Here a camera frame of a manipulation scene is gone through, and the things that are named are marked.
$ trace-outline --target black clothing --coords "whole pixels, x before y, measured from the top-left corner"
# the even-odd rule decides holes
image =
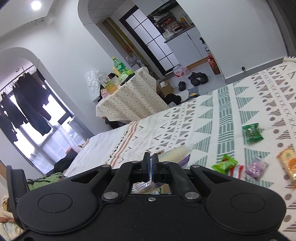
[[[175,94],[168,94],[166,97],[161,97],[166,104],[174,102],[176,105],[181,103],[181,96]]]
[[[45,175],[49,177],[50,175],[57,173],[57,172],[64,172],[66,169],[69,168],[75,157],[78,155],[76,151],[74,151],[72,148],[68,152],[68,154],[61,160],[59,160],[55,165],[54,168],[46,173]]]
[[[49,133],[51,127],[46,120],[30,105],[26,98],[22,95],[19,87],[13,87],[13,93],[18,106],[29,120],[31,126],[37,130],[42,136]]]
[[[47,120],[51,119],[50,114],[43,108],[48,104],[50,93],[42,87],[30,74],[19,77],[17,81],[20,91],[30,105]]]
[[[27,124],[28,120],[21,113],[21,111],[16,107],[16,105],[10,100],[6,93],[1,94],[2,105],[4,110],[6,110],[7,115],[15,128],[19,128],[23,123]]]
[[[120,121],[110,121],[107,118],[105,119],[105,124],[110,125],[112,129],[117,129],[126,125],[125,123],[122,123]]]
[[[11,121],[8,116],[4,113],[4,109],[0,106],[0,128],[9,139],[11,143],[18,141],[17,132],[14,130]]]

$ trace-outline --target patterned bedsheet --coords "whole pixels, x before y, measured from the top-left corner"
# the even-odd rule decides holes
[[[145,151],[193,147],[186,168],[210,168],[223,154],[247,166],[253,157],[269,163],[261,185],[279,193],[287,213],[280,231],[296,240],[296,191],[276,156],[296,147],[296,63],[284,62],[180,106],[130,123],[108,164],[141,160]],[[259,123],[264,140],[249,144],[242,126]]]

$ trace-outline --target green snack package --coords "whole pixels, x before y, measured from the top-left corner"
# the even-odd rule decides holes
[[[224,155],[222,158],[222,161],[212,165],[212,168],[220,173],[226,174],[226,172],[232,168],[235,167],[238,164],[238,161],[232,158],[231,156]]]
[[[258,123],[254,123],[254,124],[246,125],[242,127],[242,129],[246,131],[247,142],[263,140],[263,136],[261,136],[258,130],[258,126],[259,126]]]

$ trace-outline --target plastic bag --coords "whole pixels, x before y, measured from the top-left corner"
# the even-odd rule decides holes
[[[182,66],[182,65],[177,65],[176,67],[173,68],[174,74],[176,77],[181,78],[182,76],[185,76],[189,73],[189,70]]]
[[[93,71],[86,73],[87,87],[89,89],[89,95],[92,100],[95,100],[100,96],[100,83]]]
[[[294,152],[293,146],[290,145],[279,155],[277,155],[276,158],[283,166],[291,182],[296,183],[296,154]]]
[[[251,164],[246,167],[244,171],[244,177],[249,180],[259,181],[264,170],[267,168],[268,164],[263,161],[264,159],[259,156],[252,160]]]
[[[212,168],[217,172],[226,174],[230,168],[235,167],[237,164],[237,160],[235,160],[231,156],[224,155],[221,162],[212,165]]]
[[[263,140],[263,136],[261,136],[258,130],[258,123],[254,123],[251,125],[243,126],[242,129],[245,131],[247,135],[247,142],[254,142]]]

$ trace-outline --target white bedsheet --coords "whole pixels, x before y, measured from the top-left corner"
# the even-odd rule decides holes
[[[88,144],[78,153],[64,175],[71,177],[107,162],[127,126],[100,133],[89,139]]]

